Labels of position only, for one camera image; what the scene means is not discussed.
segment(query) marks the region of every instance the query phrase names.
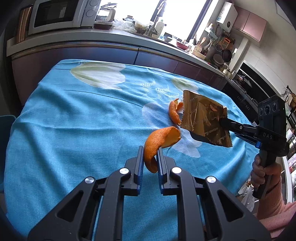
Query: frying pan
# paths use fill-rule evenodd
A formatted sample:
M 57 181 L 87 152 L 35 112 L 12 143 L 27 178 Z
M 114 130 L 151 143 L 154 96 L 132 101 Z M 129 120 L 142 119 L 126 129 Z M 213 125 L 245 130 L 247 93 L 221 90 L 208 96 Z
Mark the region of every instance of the frying pan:
M 226 49 L 222 52 L 222 58 L 223 60 L 228 63 L 229 61 L 231 61 L 232 58 L 232 53 L 229 49 Z

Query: bowl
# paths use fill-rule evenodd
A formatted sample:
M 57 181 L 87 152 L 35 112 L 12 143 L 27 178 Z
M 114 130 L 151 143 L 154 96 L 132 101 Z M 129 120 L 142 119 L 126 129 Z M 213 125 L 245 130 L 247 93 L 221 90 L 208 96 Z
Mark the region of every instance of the bowl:
M 186 46 L 178 41 L 176 42 L 176 45 L 178 48 L 183 49 L 183 50 L 187 50 L 189 48 L 188 46 Z
M 163 40 L 167 43 L 169 43 L 170 41 L 172 41 L 173 39 L 167 36 L 163 36 Z

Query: oven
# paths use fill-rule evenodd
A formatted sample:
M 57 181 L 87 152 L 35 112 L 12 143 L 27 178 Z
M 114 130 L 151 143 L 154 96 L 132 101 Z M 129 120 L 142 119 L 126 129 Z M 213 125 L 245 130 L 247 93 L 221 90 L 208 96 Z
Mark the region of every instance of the oven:
M 93 27 L 101 0 L 36 0 L 28 34 Z

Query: kitchen counter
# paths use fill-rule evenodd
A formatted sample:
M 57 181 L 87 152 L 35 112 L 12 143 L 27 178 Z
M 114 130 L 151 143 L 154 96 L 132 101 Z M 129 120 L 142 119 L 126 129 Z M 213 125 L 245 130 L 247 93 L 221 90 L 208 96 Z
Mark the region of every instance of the kitchen counter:
M 142 37 L 139 35 L 131 34 L 125 31 L 111 29 L 111 30 L 98 30 L 98 29 L 68 29 L 49 31 L 45 33 L 35 34 L 29 36 L 25 41 L 15 44 L 15 39 L 12 38 L 7 41 L 7 56 L 13 56 L 31 50 L 37 47 L 42 47 L 50 44 L 69 43 L 69 42 L 101 42 L 101 43 L 116 43 L 138 48 L 146 48 L 159 51 L 165 54 L 173 55 L 189 62 L 202 66 L 219 76 L 225 75 L 218 69 L 213 68 L 206 61 L 189 54 L 176 47 L 172 47 L 165 42 L 156 41 L 150 38 Z

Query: window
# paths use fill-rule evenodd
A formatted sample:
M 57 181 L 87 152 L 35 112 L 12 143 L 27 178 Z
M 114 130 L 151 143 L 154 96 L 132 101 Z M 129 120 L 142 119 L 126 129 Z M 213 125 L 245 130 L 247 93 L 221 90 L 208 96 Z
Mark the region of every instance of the window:
M 115 0 L 115 19 L 121 20 L 127 15 L 135 20 L 148 24 L 160 0 Z M 187 39 L 204 5 L 209 0 L 167 0 L 162 17 L 166 24 L 164 32 L 180 39 Z M 102 0 L 101 6 L 110 0 Z
M 100 6 L 107 4 L 110 0 L 102 0 Z M 121 20 L 127 15 L 133 16 L 142 24 L 148 24 L 159 0 L 115 0 L 115 19 Z
M 163 22 L 165 31 L 180 39 L 187 39 L 206 0 L 168 0 Z

